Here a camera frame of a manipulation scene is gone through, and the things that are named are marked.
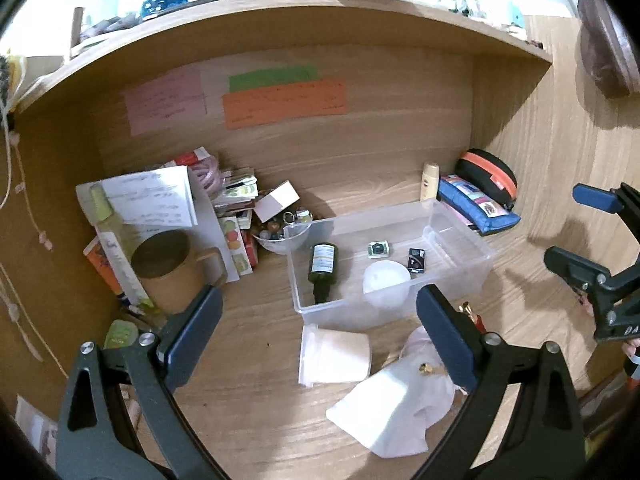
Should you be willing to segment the white drawstring cloth bag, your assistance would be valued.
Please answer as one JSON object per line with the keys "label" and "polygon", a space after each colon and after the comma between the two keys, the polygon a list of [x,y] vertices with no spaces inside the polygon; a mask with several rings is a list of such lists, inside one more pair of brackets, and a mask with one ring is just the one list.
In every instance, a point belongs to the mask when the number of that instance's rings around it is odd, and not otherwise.
{"label": "white drawstring cloth bag", "polygon": [[326,418],[378,457],[422,454],[427,429],[448,414],[457,391],[420,326],[397,361],[356,385],[326,410]]}

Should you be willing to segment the white round plastic tub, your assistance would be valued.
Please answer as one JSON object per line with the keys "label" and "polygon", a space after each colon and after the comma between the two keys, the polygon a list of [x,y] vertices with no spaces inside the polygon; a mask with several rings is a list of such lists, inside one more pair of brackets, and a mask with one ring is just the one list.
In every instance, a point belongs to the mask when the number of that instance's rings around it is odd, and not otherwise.
{"label": "white round plastic tub", "polygon": [[409,270],[401,263],[381,260],[370,264],[363,273],[364,299],[378,309],[401,307],[409,293]]}

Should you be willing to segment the beige lidded plastic cup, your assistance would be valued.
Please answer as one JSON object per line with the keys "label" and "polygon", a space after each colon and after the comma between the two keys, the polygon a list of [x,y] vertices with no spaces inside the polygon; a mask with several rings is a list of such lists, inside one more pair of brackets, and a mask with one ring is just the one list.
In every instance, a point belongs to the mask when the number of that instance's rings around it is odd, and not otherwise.
{"label": "beige lidded plastic cup", "polygon": [[362,382],[371,370],[372,353],[367,334],[326,330],[316,324],[303,327],[300,340],[298,383]]}

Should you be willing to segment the dark green pump bottle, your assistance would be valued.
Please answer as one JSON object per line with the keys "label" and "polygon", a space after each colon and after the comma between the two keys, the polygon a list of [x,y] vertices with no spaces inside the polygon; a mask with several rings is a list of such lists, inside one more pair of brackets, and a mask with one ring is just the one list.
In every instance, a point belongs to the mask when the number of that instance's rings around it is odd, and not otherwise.
{"label": "dark green pump bottle", "polygon": [[331,243],[318,243],[311,248],[308,281],[315,304],[329,301],[331,287],[337,279],[337,257],[338,249]]}

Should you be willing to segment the printed receipt paper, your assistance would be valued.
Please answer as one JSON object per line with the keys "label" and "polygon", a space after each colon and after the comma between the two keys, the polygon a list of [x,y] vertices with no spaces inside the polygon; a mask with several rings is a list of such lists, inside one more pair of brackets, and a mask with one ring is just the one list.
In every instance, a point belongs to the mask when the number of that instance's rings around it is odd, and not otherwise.
{"label": "printed receipt paper", "polygon": [[58,424],[40,412],[22,396],[16,398],[15,421],[29,443],[51,467],[55,468],[56,434]]}

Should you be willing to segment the black orange zip case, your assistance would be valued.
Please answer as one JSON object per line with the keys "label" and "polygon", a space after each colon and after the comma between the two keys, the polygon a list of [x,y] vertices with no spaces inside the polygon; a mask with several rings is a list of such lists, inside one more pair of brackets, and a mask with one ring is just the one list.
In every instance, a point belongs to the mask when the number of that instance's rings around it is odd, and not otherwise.
{"label": "black orange zip case", "polygon": [[480,148],[470,148],[457,160],[454,173],[474,184],[506,210],[513,209],[518,197],[518,179],[497,156]]}

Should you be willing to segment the blue patchwork pouch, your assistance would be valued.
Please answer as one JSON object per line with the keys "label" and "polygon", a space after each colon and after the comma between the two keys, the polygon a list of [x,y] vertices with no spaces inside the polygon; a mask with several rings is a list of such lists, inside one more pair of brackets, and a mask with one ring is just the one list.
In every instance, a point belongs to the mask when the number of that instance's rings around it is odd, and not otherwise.
{"label": "blue patchwork pouch", "polygon": [[521,221],[518,214],[508,211],[477,186],[454,174],[439,178],[438,196],[469,220],[483,236],[506,231]]}

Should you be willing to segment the brown ceramic mug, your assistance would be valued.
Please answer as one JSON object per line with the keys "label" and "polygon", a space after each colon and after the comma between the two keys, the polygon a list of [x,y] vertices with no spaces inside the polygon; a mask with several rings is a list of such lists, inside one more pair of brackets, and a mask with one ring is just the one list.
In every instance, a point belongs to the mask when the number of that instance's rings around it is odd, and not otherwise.
{"label": "brown ceramic mug", "polygon": [[203,287],[219,287],[228,278],[220,250],[196,250],[183,230],[145,240],[134,251],[131,267],[152,303],[166,314],[181,313]]}

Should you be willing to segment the cream lotion bottle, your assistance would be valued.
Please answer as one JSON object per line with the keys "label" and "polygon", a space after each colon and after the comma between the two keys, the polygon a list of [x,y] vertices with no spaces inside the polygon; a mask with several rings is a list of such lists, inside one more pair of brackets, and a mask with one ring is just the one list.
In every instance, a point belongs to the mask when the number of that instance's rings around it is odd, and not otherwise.
{"label": "cream lotion bottle", "polygon": [[434,200],[438,194],[439,166],[434,162],[426,162],[422,170],[420,200]]}

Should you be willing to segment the small square glass jar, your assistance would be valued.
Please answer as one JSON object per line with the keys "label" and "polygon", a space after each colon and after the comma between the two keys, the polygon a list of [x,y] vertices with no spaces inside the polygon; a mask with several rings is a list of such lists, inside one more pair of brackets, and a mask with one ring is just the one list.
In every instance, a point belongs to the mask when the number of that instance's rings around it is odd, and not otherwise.
{"label": "small square glass jar", "polygon": [[367,246],[367,253],[370,259],[388,258],[392,250],[387,240],[375,240]]}

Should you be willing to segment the clear plastic storage bin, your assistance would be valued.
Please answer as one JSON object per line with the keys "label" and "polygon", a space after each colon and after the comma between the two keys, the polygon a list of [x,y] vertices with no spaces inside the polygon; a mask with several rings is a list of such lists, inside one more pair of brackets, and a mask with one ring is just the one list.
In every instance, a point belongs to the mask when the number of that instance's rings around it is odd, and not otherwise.
{"label": "clear plastic storage bin", "polygon": [[[390,243],[388,258],[368,257],[367,246],[375,240]],[[331,243],[338,249],[336,283],[324,304],[314,303],[308,281],[311,248],[318,243]],[[362,292],[364,271],[381,260],[396,261],[407,268],[410,248],[425,250],[425,272],[409,272],[409,293],[401,307],[372,307]],[[364,332],[414,315],[416,294],[425,285],[436,285],[449,301],[476,294],[494,265],[496,253],[444,204],[427,200],[313,221],[303,246],[288,252],[286,258],[294,309],[305,324]]]}

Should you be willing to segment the white paper sheets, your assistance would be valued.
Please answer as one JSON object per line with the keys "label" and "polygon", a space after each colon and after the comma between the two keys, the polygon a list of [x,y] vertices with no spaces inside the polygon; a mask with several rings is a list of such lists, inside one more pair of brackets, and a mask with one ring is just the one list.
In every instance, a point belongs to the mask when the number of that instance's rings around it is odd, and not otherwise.
{"label": "white paper sheets", "polygon": [[83,183],[76,186],[76,196],[93,226],[108,210],[130,227],[132,238],[144,240],[157,230],[186,230],[195,246],[220,250],[229,282],[240,278],[213,204],[191,168],[170,166]]}

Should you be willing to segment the small bowl of trinkets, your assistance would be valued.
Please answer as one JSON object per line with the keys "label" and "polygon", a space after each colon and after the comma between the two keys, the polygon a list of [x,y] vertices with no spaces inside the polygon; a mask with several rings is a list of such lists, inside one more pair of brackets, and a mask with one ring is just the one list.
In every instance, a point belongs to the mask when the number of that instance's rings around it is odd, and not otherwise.
{"label": "small bowl of trinkets", "polygon": [[252,237],[267,252],[286,255],[303,246],[314,216],[306,208],[285,209],[267,222],[255,219],[250,228]]}

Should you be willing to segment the stack of booklets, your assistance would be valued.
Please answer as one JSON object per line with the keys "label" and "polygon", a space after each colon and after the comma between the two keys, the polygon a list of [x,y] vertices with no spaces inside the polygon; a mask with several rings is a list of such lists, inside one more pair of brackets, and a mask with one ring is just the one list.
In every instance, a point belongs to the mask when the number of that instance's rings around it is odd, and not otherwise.
{"label": "stack of booklets", "polygon": [[212,199],[218,217],[252,209],[259,190],[255,170],[250,167],[227,169],[222,173],[222,190]]}

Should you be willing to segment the small pink white box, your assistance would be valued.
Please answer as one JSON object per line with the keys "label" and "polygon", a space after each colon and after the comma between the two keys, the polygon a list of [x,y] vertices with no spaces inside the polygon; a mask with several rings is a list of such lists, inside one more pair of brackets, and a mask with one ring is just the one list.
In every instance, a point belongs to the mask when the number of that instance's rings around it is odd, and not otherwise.
{"label": "small pink white box", "polygon": [[284,181],[255,203],[254,213],[261,222],[268,222],[298,200],[299,195],[292,183]]}

